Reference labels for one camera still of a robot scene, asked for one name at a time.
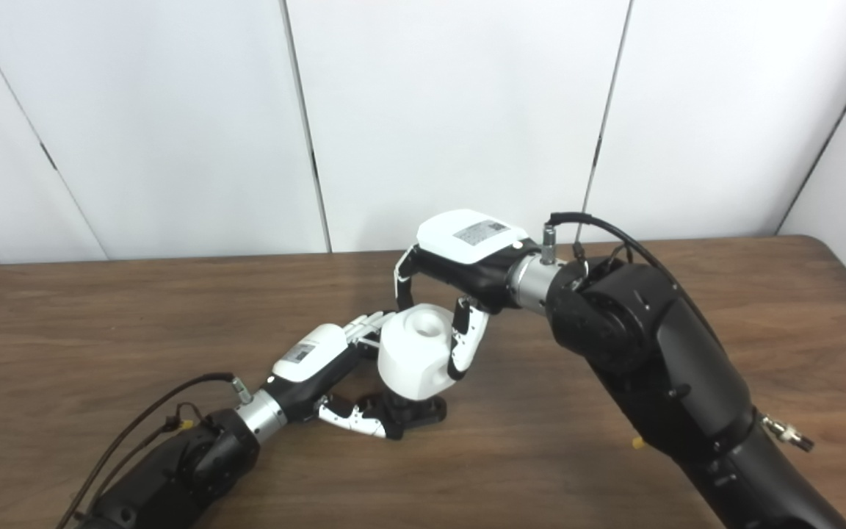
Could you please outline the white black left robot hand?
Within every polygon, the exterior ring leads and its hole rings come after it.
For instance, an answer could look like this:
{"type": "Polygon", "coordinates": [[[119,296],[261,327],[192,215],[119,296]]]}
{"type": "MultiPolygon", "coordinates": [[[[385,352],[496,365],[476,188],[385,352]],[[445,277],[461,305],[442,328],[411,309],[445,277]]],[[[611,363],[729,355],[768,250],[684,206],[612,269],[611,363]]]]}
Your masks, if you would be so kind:
{"type": "Polygon", "coordinates": [[[285,422],[319,419],[337,428],[399,441],[404,428],[374,411],[378,398],[355,403],[332,393],[364,359],[377,357],[380,332],[394,315],[378,311],[357,316],[346,325],[321,324],[286,351],[261,388],[276,402],[285,422]]]}

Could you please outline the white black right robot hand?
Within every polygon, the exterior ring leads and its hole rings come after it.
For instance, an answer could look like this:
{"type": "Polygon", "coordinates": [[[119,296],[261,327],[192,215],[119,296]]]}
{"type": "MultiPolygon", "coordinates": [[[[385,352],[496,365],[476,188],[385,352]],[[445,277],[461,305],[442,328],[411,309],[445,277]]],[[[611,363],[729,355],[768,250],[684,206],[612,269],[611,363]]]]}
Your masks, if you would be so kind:
{"type": "Polygon", "coordinates": [[[460,291],[450,326],[447,375],[466,376],[491,316],[517,309],[511,278],[540,246],[528,233],[470,209],[434,215],[419,226],[394,269],[397,308],[413,307],[413,277],[423,274],[460,291]]]}

